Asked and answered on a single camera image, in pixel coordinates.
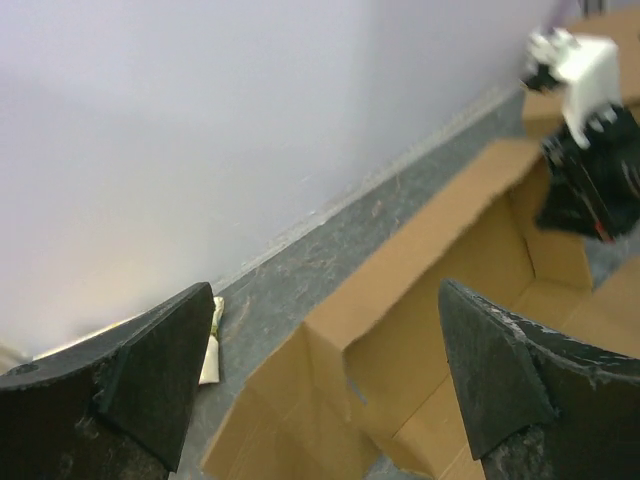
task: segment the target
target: white object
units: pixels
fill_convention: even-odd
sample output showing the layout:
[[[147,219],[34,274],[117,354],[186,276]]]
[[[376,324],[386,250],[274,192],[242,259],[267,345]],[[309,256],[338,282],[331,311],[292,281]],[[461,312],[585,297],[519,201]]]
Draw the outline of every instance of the white object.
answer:
[[[611,106],[622,104],[618,45],[607,37],[556,28],[549,35],[533,32],[528,49],[536,63],[548,65],[551,76],[565,85],[565,123],[578,146],[589,148],[584,134],[589,117],[596,113],[613,121]]]
[[[218,325],[220,325],[220,319],[224,313],[224,298],[214,297],[213,301],[216,309],[213,312],[213,322],[211,323],[212,333],[209,335],[209,344],[207,345],[207,351],[204,355],[202,372],[200,372],[200,385],[220,382],[219,345],[216,333],[218,331]]]

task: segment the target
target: open cardboard box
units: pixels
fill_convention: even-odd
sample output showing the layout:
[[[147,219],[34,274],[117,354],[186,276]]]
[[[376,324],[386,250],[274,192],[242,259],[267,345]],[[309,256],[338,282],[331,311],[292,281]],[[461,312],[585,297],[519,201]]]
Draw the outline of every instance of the open cardboard box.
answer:
[[[490,145],[250,376],[204,471],[355,480],[382,451],[425,477],[484,478],[440,330],[445,277],[549,327],[640,354],[639,262],[592,294],[582,240],[534,226],[548,181],[537,142]]]
[[[592,16],[571,25],[568,30],[610,37],[618,44],[622,99],[636,120],[640,120],[640,7]],[[562,122],[562,92],[527,92],[522,121],[530,138],[541,139],[551,134]]]

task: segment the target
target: white wall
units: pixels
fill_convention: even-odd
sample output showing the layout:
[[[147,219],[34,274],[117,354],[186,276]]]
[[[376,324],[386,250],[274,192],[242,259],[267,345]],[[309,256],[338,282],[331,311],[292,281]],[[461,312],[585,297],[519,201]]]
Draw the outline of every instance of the white wall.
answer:
[[[0,339],[216,282],[496,85],[551,0],[0,4]]]

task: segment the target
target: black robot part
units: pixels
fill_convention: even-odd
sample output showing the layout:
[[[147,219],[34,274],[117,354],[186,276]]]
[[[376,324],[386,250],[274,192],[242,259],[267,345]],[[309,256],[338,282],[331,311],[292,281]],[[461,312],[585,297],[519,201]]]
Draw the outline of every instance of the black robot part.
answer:
[[[180,461],[214,311],[200,283],[0,376],[2,478],[166,480]]]

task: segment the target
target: wall baseboard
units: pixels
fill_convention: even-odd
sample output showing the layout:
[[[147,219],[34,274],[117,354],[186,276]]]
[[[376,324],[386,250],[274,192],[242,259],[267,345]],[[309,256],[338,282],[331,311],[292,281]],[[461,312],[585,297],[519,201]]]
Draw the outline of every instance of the wall baseboard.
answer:
[[[332,202],[325,204],[312,215],[306,217],[294,227],[279,235],[270,242],[263,254],[249,262],[245,262],[235,274],[221,278],[213,283],[212,286],[214,292],[220,292],[262,263],[280,253],[292,243],[304,237],[313,229],[323,225],[345,207],[359,200],[385,181],[393,178],[397,173],[423,158],[430,151],[447,143],[456,135],[500,107],[500,105],[512,98],[518,91],[519,85],[515,82],[508,85],[503,84],[490,89],[481,96],[479,100],[473,102],[461,113],[451,118],[445,126],[416,142],[414,145],[409,147],[404,154],[389,162],[383,168],[368,175],[357,188],[348,190]]]

